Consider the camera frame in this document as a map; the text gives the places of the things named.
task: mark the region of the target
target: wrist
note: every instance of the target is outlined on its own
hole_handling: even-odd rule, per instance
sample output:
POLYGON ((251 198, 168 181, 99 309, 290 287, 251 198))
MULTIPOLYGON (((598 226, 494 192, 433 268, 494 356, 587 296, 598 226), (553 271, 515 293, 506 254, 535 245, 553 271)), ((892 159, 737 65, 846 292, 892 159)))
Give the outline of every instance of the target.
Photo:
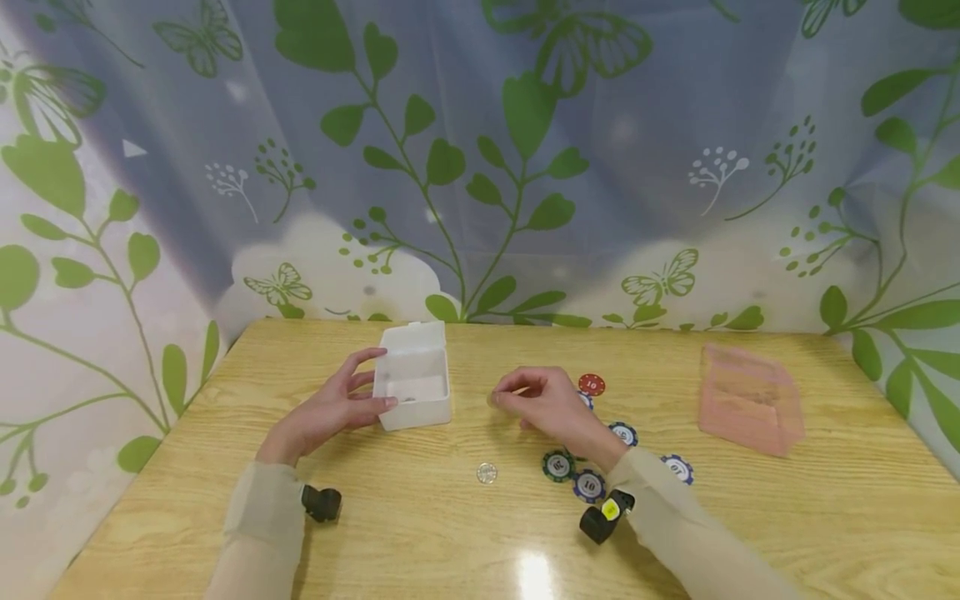
POLYGON ((297 437, 283 430, 282 421, 274 425, 256 452, 254 460, 265 465, 296 467, 302 452, 297 437))
POLYGON ((603 423, 600 424, 601 427, 590 436, 590 452, 587 458, 602 471, 609 473, 630 447, 610 429, 602 426, 603 423))

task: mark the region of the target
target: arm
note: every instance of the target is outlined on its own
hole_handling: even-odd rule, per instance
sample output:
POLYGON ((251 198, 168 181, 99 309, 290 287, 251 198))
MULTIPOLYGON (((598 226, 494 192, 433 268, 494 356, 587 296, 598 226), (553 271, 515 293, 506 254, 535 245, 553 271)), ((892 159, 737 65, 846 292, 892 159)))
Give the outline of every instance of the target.
POLYGON ((693 492, 660 459, 630 449, 577 396, 562 369, 522 368, 493 388, 492 404, 521 417, 573 455, 608 474, 613 488, 634 497, 627 520, 683 584, 693 600, 797 598, 778 573, 709 516, 693 492))
POLYGON ((305 522, 297 461, 341 431, 374 424, 396 406, 396 398, 357 392, 373 382, 373 372, 355 373, 357 367, 385 353, 367 348, 351 354, 316 394, 267 434, 230 499, 224 545, 206 600, 290 597, 305 522))

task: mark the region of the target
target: pink plastic box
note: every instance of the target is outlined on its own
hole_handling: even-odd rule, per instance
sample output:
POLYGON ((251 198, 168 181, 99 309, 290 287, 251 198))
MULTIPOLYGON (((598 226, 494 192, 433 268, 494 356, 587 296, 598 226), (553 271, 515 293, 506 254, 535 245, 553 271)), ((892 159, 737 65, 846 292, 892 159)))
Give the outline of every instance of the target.
POLYGON ((701 431, 774 456, 806 437, 800 393, 780 363, 707 344, 703 367, 701 431))

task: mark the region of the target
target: red poker chip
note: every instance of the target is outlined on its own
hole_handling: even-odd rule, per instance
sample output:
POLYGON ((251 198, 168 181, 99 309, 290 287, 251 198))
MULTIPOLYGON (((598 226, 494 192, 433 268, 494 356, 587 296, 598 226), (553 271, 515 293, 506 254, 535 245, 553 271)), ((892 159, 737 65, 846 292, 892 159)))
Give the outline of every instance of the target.
POLYGON ((604 382, 603 377, 592 372, 581 375, 577 385, 580 386, 581 392, 591 396, 600 396, 607 390, 607 384, 604 382))

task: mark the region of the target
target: hand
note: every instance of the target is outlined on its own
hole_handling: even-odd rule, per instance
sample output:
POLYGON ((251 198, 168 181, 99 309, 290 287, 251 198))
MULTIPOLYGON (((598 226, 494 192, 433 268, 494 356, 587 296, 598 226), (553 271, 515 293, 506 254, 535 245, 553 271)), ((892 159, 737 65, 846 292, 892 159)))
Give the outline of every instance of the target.
POLYGON ((500 379, 491 401, 520 417, 521 427, 536 427, 605 472, 630 449, 593 415, 559 367, 521 367, 500 379))
POLYGON ((295 467, 301 456, 341 431, 376 423, 378 416, 396 406, 396 398, 356 392, 373 383, 373 371, 355 371, 386 353, 385 348, 367 348, 351 354, 320 390, 274 425, 256 453, 256 461, 295 467))

